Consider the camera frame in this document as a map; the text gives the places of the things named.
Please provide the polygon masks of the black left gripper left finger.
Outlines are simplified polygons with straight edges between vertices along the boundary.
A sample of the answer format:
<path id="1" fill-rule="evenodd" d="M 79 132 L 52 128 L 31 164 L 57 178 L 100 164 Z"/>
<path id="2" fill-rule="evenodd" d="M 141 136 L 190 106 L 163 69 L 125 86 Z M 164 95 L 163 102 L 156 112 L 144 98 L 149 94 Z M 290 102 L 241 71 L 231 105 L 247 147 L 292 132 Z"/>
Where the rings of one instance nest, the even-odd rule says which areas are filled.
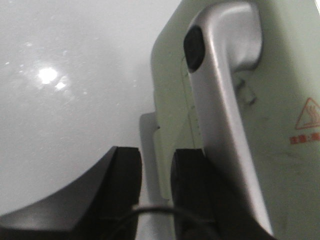
<path id="1" fill-rule="evenodd" d="M 3 240 L 102 240 L 139 203 L 142 159 L 135 147 L 112 147 L 55 193 L 0 217 Z"/>

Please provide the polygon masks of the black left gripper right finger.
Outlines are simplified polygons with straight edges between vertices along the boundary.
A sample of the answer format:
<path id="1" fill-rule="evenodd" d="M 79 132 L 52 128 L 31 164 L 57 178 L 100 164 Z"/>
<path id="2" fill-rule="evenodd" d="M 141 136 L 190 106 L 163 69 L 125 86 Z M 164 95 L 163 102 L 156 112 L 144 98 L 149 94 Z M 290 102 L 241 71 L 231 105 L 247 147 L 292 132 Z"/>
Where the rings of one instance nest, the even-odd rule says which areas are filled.
<path id="1" fill-rule="evenodd" d="M 272 240 L 200 149 L 177 149 L 170 173 L 174 207 L 196 216 L 216 240 Z"/>

